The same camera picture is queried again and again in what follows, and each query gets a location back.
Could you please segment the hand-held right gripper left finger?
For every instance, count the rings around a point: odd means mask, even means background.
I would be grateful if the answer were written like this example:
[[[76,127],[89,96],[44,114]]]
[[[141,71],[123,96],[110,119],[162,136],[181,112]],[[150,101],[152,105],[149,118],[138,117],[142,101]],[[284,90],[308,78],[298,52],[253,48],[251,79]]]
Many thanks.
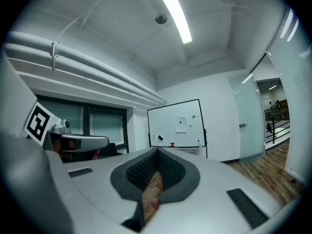
[[[54,185],[71,219],[73,234],[139,234],[123,222],[132,218],[137,202],[123,199],[111,184],[111,173],[152,149],[99,160],[62,163],[48,151]]]

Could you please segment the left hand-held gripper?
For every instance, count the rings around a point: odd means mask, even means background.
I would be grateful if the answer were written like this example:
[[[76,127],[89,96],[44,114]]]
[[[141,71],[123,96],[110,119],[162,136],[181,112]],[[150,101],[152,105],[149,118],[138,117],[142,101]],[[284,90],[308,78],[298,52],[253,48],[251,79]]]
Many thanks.
[[[55,124],[60,124],[62,119],[36,102],[25,123],[24,130],[29,137],[39,144],[44,150],[53,151],[52,140],[59,139],[62,152],[88,152],[106,147],[108,137],[72,134],[58,134],[53,131]]]

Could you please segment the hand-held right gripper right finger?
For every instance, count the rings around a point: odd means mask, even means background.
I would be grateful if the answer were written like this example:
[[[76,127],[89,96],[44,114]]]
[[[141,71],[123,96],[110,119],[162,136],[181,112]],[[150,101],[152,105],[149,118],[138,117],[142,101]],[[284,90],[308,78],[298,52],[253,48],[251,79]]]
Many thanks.
[[[193,163],[200,172],[200,183],[184,201],[160,205],[146,226],[146,234],[271,234],[289,216],[265,189],[231,166],[182,151],[168,152]],[[252,229],[227,194],[241,189],[269,218]]]

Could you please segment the black-framed whiteboard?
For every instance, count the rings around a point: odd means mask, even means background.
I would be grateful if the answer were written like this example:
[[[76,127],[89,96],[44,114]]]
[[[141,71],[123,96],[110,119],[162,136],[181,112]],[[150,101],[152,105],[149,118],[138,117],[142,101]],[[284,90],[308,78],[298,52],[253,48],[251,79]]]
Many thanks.
[[[200,149],[202,148],[198,146],[200,140],[205,148],[205,157],[208,157],[207,131],[199,99],[149,109],[147,117],[150,147]],[[186,133],[176,133],[177,117],[187,117]],[[175,143],[174,147],[170,146],[171,142]]]

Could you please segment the white paper sheet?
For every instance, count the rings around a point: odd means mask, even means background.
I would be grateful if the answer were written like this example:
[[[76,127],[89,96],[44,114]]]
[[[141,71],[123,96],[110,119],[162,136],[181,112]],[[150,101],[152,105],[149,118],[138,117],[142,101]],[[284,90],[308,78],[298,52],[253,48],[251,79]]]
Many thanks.
[[[177,117],[176,118],[176,133],[186,133],[187,132],[187,117]]]

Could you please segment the person's left hand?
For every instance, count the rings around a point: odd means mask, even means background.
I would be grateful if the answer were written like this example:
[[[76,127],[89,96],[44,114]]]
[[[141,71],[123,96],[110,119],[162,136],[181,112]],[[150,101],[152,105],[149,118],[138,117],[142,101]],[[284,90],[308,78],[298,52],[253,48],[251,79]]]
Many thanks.
[[[54,152],[58,153],[59,155],[61,154],[61,145],[60,145],[59,139],[52,140],[52,148]],[[92,160],[96,160],[98,158],[98,154],[99,154],[99,149],[94,150]]]

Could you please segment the person's right hand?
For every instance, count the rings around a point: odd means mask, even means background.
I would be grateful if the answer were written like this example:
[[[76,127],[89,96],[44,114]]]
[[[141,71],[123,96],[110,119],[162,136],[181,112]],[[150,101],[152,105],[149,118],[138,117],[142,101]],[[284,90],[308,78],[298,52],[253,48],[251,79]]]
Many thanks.
[[[151,194],[151,199],[150,199],[150,205],[154,210],[159,209],[159,201],[158,197],[160,194],[163,192],[163,185],[162,185],[162,180],[160,179],[157,183],[157,185],[154,187],[152,194]]]

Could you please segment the white pipe hanger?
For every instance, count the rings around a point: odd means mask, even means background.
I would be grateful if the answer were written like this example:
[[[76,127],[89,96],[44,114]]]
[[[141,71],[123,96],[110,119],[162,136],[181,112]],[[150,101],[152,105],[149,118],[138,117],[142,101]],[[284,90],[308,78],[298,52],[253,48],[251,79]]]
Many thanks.
[[[50,56],[51,56],[51,64],[52,64],[52,70],[56,70],[56,46],[59,42],[52,42],[51,48],[50,48]]]

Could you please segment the black metal railing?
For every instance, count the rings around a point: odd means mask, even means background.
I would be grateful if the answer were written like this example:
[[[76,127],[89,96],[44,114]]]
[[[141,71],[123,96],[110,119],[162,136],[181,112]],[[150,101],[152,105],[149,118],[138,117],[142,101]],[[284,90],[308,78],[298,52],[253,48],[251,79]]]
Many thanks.
[[[266,144],[275,144],[275,142],[290,133],[290,115],[287,107],[281,107],[280,110],[265,110],[265,124],[269,122],[273,134],[266,131]]]

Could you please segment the frosted glass door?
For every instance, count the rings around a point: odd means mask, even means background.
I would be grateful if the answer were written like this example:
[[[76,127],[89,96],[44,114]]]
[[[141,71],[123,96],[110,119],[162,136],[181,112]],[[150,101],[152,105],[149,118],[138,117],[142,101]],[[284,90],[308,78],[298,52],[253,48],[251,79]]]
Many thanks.
[[[251,73],[228,75],[227,79],[238,115],[239,162],[254,161],[264,156],[266,142],[265,115],[259,89]],[[248,126],[240,128],[242,123]]]

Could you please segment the white insulated pipe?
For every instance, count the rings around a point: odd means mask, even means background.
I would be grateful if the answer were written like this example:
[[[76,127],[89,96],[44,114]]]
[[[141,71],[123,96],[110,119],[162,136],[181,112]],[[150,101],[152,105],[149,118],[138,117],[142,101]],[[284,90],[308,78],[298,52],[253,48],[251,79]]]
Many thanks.
[[[50,69],[52,68],[52,57],[47,52],[13,43],[6,43],[4,47],[5,50],[8,51],[10,58],[40,64]],[[63,56],[56,58],[56,71],[73,75],[77,78],[83,78],[95,82],[96,84],[103,84],[109,88],[116,89],[133,97],[138,97],[154,105],[162,103],[162,100],[155,95],[135,87],[128,81],[122,81],[94,67]]]
[[[37,50],[47,52],[50,55],[50,48],[51,48],[52,41],[41,38],[41,37],[37,37],[31,34],[23,33],[23,32],[12,31],[8,34],[7,40],[5,43],[13,43],[13,44],[18,44],[18,45],[22,45],[22,46],[26,46],[30,48],[35,48]],[[80,63],[83,63],[85,65],[88,65],[90,67],[94,67],[109,75],[119,78],[122,81],[128,81],[135,87],[140,88],[150,94],[155,95],[157,98],[161,99],[162,104],[166,103],[166,100],[164,98],[162,98],[159,94],[152,91],[148,87],[142,85],[141,83],[125,75],[124,73],[116,70],[110,65],[100,60],[97,60],[89,55],[86,55],[80,51],[77,51],[73,48],[70,48],[61,43],[58,43],[58,45],[56,46],[56,55],[57,57],[63,56],[63,57],[78,61]]]

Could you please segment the frosted glass partition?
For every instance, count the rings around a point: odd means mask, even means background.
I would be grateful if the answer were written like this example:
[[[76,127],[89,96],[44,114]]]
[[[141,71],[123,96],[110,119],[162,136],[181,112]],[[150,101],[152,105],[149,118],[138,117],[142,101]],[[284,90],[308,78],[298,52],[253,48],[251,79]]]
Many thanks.
[[[312,179],[312,41],[287,8],[267,54],[280,74],[290,113],[286,171],[303,184]]]

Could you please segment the long ceiling light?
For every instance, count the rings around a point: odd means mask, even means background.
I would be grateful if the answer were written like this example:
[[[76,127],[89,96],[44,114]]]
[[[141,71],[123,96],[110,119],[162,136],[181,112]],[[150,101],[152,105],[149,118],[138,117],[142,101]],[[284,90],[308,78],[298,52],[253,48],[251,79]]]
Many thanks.
[[[170,12],[183,44],[192,41],[191,32],[179,0],[162,0]]]

